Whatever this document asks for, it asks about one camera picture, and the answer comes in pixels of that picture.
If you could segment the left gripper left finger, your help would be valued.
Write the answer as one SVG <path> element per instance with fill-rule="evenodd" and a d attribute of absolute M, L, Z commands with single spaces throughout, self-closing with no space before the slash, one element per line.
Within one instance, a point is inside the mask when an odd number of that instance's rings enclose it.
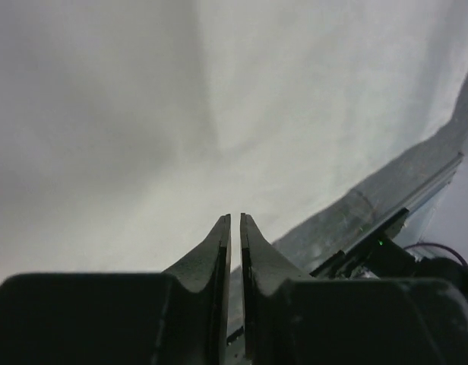
<path fill-rule="evenodd" d="M 161 338 L 162 364 L 223 364 L 231 262 L 231 216 L 165 270 L 172 280 Z"/>

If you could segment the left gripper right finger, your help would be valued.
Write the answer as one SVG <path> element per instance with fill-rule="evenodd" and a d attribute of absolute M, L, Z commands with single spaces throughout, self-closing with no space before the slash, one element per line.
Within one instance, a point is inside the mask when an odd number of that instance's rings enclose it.
<path fill-rule="evenodd" d="M 264 238 L 250 214 L 241 214 L 240 240 L 246 357 L 253 364 L 286 364 L 282 286 L 310 275 Z"/>

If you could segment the white cloth napkin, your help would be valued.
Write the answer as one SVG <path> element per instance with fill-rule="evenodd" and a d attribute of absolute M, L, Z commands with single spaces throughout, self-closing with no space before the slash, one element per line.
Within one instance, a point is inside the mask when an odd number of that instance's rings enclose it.
<path fill-rule="evenodd" d="M 0 1 L 0 283 L 281 237 L 447 124 L 468 1 Z"/>

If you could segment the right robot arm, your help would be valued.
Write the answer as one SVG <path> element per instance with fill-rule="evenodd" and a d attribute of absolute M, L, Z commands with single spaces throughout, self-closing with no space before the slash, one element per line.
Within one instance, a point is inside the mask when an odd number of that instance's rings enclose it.
<path fill-rule="evenodd" d="M 440 243 L 414 243 L 400 247 L 386 236 L 378 241 L 381 278 L 437 278 L 448 281 L 468 302 L 468 263 L 455 249 Z M 412 251 L 421 248 L 442 249 L 447 256 L 415 257 Z"/>

